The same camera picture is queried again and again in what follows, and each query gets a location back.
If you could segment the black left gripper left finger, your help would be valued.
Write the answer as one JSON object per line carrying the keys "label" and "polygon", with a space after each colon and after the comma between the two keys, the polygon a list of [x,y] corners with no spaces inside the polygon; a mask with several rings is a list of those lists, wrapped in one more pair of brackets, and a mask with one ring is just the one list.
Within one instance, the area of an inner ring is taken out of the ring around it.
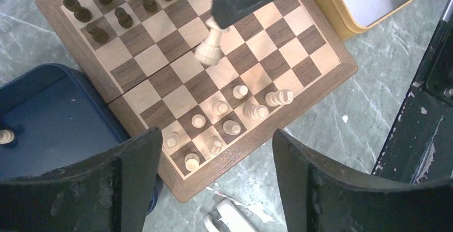
{"label": "black left gripper left finger", "polygon": [[1,231],[142,231],[162,143],[152,127],[79,163],[1,180]]}

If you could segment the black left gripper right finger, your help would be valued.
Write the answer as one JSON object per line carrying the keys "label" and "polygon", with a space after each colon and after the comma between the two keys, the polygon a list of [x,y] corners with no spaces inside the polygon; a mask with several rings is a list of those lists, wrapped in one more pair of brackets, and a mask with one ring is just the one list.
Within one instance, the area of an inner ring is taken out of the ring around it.
{"label": "black left gripper right finger", "polygon": [[281,129],[272,137],[288,231],[452,231],[452,179],[421,185],[352,169]]}

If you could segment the light chess piece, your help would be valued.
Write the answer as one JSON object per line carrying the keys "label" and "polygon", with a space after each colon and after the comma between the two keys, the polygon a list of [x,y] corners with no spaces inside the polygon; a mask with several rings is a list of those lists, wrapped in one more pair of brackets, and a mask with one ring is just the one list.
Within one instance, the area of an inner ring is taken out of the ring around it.
{"label": "light chess piece", "polygon": [[207,38],[197,46],[194,57],[204,65],[215,66],[221,59],[221,36],[223,33],[228,33],[230,28],[220,28],[214,17],[208,18],[206,25],[209,27],[209,34]]}
{"label": "light chess piece", "polygon": [[243,99],[248,94],[248,87],[245,85],[237,85],[232,90],[232,95],[235,99]]}
{"label": "light chess piece", "polygon": [[288,105],[294,100],[294,93],[289,89],[273,91],[265,96],[265,102],[269,106]]}

